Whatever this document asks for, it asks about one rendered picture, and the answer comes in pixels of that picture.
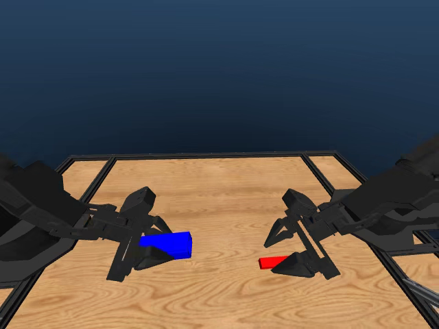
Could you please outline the thin red peg bar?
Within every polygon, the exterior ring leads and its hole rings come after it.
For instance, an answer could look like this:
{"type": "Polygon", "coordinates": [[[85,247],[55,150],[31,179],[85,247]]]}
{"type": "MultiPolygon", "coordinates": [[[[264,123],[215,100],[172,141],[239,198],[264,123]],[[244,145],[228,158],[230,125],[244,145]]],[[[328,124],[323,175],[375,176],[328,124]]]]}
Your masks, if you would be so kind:
{"type": "Polygon", "coordinates": [[[258,259],[259,268],[273,269],[287,258],[288,256],[261,257],[258,259]]]}

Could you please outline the blue hollow socket block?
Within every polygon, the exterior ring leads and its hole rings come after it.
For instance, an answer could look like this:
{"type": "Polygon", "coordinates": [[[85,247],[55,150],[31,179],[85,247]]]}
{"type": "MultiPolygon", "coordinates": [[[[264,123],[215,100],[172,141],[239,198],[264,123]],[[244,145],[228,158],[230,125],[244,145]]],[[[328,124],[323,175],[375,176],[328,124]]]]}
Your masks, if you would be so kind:
{"type": "Polygon", "coordinates": [[[156,247],[180,260],[191,258],[193,241],[190,232],[175,232],[142,236],[139,245],[156,247]]]}

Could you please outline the grey metal strut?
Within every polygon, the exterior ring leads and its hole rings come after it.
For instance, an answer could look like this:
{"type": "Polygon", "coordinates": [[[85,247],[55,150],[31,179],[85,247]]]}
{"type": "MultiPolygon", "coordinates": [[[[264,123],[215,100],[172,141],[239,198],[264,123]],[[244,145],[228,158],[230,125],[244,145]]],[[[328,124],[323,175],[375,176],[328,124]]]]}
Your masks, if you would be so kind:
{"type": "Polygon", "coordinates": [[[418,297],[427,301],[433,307],[439,309],[439,293],[413,281],[409,278],[403,279],[408,288],[418,297]]]}

